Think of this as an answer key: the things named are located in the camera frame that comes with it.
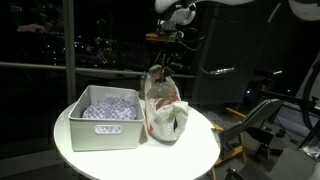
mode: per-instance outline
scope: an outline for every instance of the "clear plastic bag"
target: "clear plastic bag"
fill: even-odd
[[[184,132],[188,120],[188,103],[181,101],[171,77],[154,82],[148,75],[145,82],[145,103],[148,129],[159,140],[175,141]]]

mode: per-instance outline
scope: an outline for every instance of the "purple wrapped item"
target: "purple wrapped item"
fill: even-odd
[[[83,118],[135,120],[137,110],[128,100],[110,97],[89,106],[84,111]]]

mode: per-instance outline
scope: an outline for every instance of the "round white table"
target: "round white table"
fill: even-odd
[[[191,107],[185,131],[175,143],[159,142],[146,130],[145,142],[136,149],[74,152],[68,119],[73,106],[56,121],[54,140],[62,158],[90,179],[191,180],[209,171],[219,157],[218,135],[209,120]]]

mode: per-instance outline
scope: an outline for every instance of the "metal frame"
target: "metal frame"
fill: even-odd
[[[68,104],[76,101],[73,0],[63,0]]]
[[[0,67],[22,68],[22,69],[49,69],[49,70],[66,70],[65,66],[43,65],[43,64],[27,64],[27,63],[10,63],[0,62]],[[91,69],[91,68],[75,68],[75,73],[99,73],[99,74],[123,74],[123,75],[141,75],[139,71],[119,71],[109,69]],[[173,74],[175,78],[194,79],[193,75]]]

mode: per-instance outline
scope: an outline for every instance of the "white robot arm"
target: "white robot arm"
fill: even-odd
[[[201,1],[219,2],[234,6],[255,0],[156,0],[155,10],[162,20],[159,24],[167,30],[172,30],[175,24],[189,24],[196,14],[195,3]],[[320,20],[320,0],[289,0],[289,5],[293,14],[302,20]]]
[[[246,4],[254,0],[156,0],[155,10],[160,14],[161,20],[164,20],[164,22],[187,25],[195,17],[195,3],[201,1],[219,2],[227,5],[239,5]]]

